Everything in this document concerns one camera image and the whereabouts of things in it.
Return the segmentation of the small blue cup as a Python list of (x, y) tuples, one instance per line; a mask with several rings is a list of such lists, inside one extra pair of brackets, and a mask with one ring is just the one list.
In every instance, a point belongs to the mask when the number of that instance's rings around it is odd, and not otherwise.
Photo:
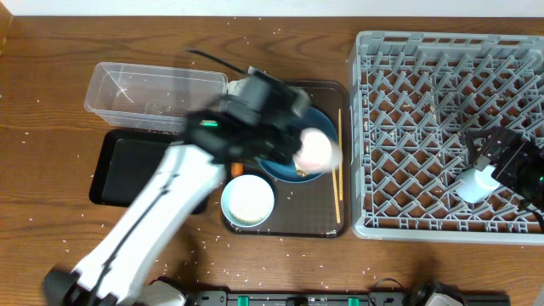
[(455, 188), (457, 195), (465, 202), (475, 204), (489, 197), (501, 184), (492, 178), (495, 167), (488, 165), (483, 171), (470, 168), (456, 177), (459, 185)]

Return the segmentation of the dark blue plate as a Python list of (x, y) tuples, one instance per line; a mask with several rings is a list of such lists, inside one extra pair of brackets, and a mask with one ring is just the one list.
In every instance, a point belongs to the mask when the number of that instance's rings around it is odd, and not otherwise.
[[(337, 130), (332, 121), (320, 110), (310, 107), (303, 117), (294, 119), (289, 124), (290, 128), (298, 128), (301, 132), (305, 128), (317, 128), (329, 138), (338, 142)], [(292, 158), (289, 164), (280, 164), (273, 161), (258, 159), (260, 167), (270, 176), (287, 183), (306, 183), (321, 176), (323, 173), (308, 174), (300, 177), (296, 173), (296, 165)]]

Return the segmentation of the brown food scrap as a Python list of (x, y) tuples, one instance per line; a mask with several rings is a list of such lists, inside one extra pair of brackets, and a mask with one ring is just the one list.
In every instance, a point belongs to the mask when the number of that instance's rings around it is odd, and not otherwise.
[(308, 176), (308, 174), (307, 174), (305, 171), (303, 171), (302, 169), (299, 169), (299, 168), (296, 169), (296, 173), (297, 173), (297, 175), (300, 176), (300, 177), (306, 177), (306, 176)]

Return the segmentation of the pink and white cup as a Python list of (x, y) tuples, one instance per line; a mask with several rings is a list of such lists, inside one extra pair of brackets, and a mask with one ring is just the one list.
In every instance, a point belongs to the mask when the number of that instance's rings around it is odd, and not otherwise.
[(305, 128), (300, 139), (301, 148), (293, 156), (298, 169), (307, 174), (315, 174), (339, 168), (343, 153), (337, 141), (314, 127)]

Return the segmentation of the light blue rice bowl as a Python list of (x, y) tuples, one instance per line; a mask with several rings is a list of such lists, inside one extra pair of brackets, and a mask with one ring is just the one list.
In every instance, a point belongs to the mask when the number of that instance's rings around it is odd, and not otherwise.
[(222, 213), (236, 228), (263, 223), (273, 212), (275, 193), (267, 180), (245, 174), (231, 179), (221, 195)]

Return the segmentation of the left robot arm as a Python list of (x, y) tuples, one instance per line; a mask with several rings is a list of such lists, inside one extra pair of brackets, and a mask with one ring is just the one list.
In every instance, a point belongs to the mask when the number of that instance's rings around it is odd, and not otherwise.
[(288, 164), (301, 148), (295, 120), (310, 97), (254, 70), (239, 93), (188, 113), (147, 185), (111, 232), (70, 271), (53, 268), (42, 288), (48, 305), (130, 305), (164, 247), (196, 207), (246, 159)]

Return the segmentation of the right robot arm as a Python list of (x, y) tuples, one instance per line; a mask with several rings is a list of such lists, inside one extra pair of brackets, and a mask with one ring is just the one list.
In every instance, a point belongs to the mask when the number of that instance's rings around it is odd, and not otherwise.
[(543, 225), (543, 149), (533, 140), (505, 127), (468, 132), (464, 135), (468, 161), (522, 197), (520, 206)]

